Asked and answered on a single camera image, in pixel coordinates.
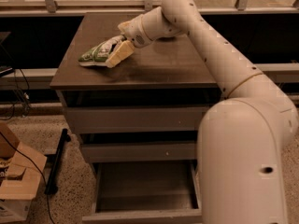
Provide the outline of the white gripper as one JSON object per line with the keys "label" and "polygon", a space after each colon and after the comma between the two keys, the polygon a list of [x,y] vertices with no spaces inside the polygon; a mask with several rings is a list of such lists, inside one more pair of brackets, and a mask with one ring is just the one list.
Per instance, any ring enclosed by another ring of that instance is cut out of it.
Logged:
{"label": "white gripper", "polygon": [[145,32],[143,18],[143,15],[139,15],[129,21],[121,22],[118,25],[119,30],[127,40],[119,42],[112,50],[112,53],[106,60],[106,66],[108,68],[115,67],[121,61],[131,56],[135,51],[135,47],[141,49],[152,43],[152,40]]}

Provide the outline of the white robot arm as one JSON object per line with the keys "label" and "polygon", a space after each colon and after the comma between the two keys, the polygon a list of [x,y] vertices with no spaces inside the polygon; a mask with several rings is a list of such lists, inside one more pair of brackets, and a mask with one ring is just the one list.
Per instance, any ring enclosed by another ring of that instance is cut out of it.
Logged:
{"label": "white robot arm", "polygon": [[290,98],[204,20],[193,0],[162,0],[118,27],[129,41],[120,59],[186,34],[224,96],[199,127],[202,223],[288,224],[281,150],[298,129]]}

